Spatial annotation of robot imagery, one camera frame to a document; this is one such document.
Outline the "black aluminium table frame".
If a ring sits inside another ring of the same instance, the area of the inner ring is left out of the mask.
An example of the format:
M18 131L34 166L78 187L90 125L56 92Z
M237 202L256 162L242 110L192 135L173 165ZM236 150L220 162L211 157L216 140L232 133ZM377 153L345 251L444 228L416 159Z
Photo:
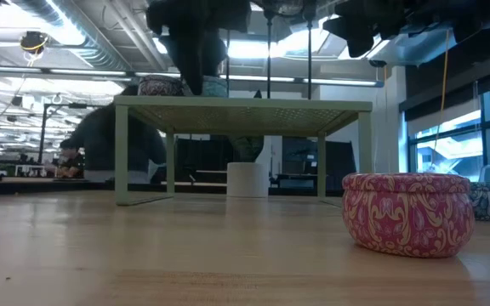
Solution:
M0 195L31 194L31 193L49 193L64 191L83 191L83 190L114 190L114 184L106 183L89 183L89 182L11 182L0 183ZM165 192L166 185L162 184L129 184L129 191L142 192ZM177 193L193 194L225 194L224 186L201 186L201 185L176 185ZM341 197L344 194L342 190L329 190L326 193L328 197ZM280 189L269 188L269 196L317 196L315 190L305 189Z

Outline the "black room partition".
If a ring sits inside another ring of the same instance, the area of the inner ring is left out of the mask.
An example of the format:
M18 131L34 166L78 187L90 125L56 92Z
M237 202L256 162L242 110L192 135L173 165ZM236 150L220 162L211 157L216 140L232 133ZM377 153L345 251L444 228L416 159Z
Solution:
M327 191L342 191L342 180L356 172L351 142L326 141ZM317 187L317 142L310 139L282 139L282 170L276 184L283 189L315 190Z

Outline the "green perforated metal shelf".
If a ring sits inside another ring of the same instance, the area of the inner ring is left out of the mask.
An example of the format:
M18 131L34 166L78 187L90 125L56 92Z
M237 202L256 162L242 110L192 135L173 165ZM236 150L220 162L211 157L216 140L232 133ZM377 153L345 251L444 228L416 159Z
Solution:
M177 134L315 137L317 196L326 201L326 137L357 122L359 170L373 172L373 105L366 101L245 99L215 97L118 96L115 131L115 201L137 205L128 196L128 117L137 116L166 135L166 198L175 194L174 137Z

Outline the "pink patterned round tin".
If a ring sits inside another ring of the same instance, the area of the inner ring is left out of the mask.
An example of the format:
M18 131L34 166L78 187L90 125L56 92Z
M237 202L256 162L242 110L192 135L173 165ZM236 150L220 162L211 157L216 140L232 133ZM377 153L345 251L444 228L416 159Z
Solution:
M470 181L439 173L353 173L342 216L357 245L413 258L450 258L475 227Z

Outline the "long linear ceiling light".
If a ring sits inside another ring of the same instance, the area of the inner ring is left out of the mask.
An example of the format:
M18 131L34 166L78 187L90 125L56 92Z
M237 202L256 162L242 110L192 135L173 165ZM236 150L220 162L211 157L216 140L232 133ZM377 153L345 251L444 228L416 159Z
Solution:
M72 77L97 77L101 79L130 80L133 77L146 77L148 75L158 75L166 77L179 77L178 73L171 72L141 72L141 71L103 71L103 70L84 70L84 69L63 69L47 67L22 67L22 66L0 66L0 75L54 75L54 76L72 76ZM303 77L287 76L246 76L246 75L221 75L224 79L239 82L277 82L306 84L311 82L314 85L323 86L346 86L360 88L382 88L385 83L380 80L355 80L355 79L321 79L312 78L311 80Z

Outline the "person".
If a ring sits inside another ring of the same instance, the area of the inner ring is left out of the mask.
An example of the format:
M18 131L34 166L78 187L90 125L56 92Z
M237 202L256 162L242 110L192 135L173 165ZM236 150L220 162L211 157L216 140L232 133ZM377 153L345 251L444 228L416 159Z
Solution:
M63 179L82 179L84 157L79 148L69 139L60 143L63 162L58 167L58 176Z
M83 177L90 182L113 180L116 166L116 106L113 103L90 112L60 143L62 153L71 158L84 149ZM130 115L128 117L128 181L130 184L151 182L150 165L166 162L166 148L160 133Z

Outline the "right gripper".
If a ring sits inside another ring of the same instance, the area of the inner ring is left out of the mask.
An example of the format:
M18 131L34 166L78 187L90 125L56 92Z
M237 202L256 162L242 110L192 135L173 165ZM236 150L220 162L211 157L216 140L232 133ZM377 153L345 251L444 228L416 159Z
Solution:
M370 51L374 44L369 26L382 40L391 40L404 26L453 26L444 0L340 0L333 11L338 18L327 20L322 29L347 42L354 59Z

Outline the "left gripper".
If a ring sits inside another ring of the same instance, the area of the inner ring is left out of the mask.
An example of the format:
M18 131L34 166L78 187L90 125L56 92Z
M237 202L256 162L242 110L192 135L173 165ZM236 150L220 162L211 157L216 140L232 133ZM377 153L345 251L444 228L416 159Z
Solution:
M252 9L249 0L152 0L145 11L147 26L159 37L190 91L202 94L202 46L205 75L217 77L227 57L218 29L246 32Z

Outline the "black metal rack frame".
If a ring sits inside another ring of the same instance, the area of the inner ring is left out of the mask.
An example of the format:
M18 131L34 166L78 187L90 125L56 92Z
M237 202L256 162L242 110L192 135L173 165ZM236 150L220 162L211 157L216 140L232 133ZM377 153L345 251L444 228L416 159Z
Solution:
M86 103L78 103L78 102L71 102L67 104L56 104L56 103L47 103L43 105L43 117L42 117L42 125L41 125L41 134L40 134L40 143L39 143L39 149L37 153L37 162L41 163L43 161L43 152L44 152L44 141L45 141L45 134L46 134L46 128L47 128L47 120L50 118L50 115L48 114L48 109L50 107L54 107L54 110L59 111L61 108L69 108L69 109L77 109L77 110L85 110L85 109L94 109L94 108L100 108L100 105L90 105Z

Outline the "green plant in white pot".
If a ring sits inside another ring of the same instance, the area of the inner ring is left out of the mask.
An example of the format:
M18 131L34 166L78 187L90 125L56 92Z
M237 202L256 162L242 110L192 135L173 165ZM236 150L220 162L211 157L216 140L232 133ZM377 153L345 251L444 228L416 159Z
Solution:
M236 153L233 162L227 164L226 195L241 198L268 196L268 170L257 162L265 144L263 136L231 135L228 137Z

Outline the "teal patterned round tin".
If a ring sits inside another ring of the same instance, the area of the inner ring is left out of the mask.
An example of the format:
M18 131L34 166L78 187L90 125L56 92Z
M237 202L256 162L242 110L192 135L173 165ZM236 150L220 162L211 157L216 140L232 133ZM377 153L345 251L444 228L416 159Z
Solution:
M204 76L202 83L202 96L227 98L227 81L216 76Z

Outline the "purple patterned round tin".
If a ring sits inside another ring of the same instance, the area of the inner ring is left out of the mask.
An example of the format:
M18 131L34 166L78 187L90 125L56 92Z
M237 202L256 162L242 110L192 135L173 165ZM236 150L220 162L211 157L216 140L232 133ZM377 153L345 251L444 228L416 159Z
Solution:
M170 76L149 75L140 79L139 96L183 96L180 79Z

